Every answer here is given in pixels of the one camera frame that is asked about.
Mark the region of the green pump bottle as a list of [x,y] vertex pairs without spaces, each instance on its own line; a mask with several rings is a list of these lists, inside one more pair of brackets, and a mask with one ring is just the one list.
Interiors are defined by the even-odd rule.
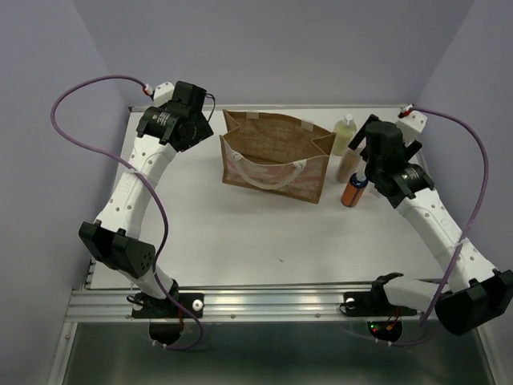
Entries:
[[335,123],[333,133],[336,135],[332,147],[332,153],[336,156],[342,156],[357,132],[357,125],[351,114],[346,114],[342,120]]

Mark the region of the clear pump bottle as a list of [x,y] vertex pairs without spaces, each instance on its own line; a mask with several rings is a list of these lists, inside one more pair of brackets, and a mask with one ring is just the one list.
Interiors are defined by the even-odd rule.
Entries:
[[362,160],[360,155],[362,150],[363,147],[359,146],[355,150],[348,148],[345,151],[344,156],[339,162],[336,173],[336,178],[339,183],[347,183],[350,177],[356,172],[356,169]]

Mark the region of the orange bottle dark cap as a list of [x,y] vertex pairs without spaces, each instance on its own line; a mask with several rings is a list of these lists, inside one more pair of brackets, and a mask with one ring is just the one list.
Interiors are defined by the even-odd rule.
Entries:
[[350,178],[341,195],[341,203],[348,208],[353,208],[360,201],[368,185],[365,169],[359,169]]

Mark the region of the brown burlap canvas bag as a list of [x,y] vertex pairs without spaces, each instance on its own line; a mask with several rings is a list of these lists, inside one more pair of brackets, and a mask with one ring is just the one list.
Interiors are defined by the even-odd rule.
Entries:
[[223,111],[222,182],[316,204],[335,134],[290,115]]

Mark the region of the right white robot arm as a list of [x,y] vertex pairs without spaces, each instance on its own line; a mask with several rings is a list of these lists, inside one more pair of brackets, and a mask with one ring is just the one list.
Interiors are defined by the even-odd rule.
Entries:
[[442,326],[460,336],[502,315],[512,300],[512,272],[500,271],[471,243],[449,214],[428,173],[411,158],[420,150],[417,135],[425,114],[407,108],[395,123],[370,115],[349,148],[364,143],[363,180],[352,176],[356,187],[372,183],[391,206],[408,221],[443,269],[440,283],[409,279],[401,273],[376,278],[367,292],[348,294],[340,306],[349,317],[387,316],[404,309],[435,314]]

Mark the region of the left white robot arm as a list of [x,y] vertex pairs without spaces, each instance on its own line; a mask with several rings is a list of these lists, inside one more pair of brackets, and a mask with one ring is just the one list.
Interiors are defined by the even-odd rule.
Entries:
[[176,282],[156,264],[154,245],[139,239],[152,194],[167,166],[212,136],[202,112],[206,90],[179,81],[163,83],[154,93],[153,106],[139,119],[128,168],[118,180],[103,210],[92,223],[82,223],[79,237],[92,257],[125,276],[151,297],[159,315],[177,310]]

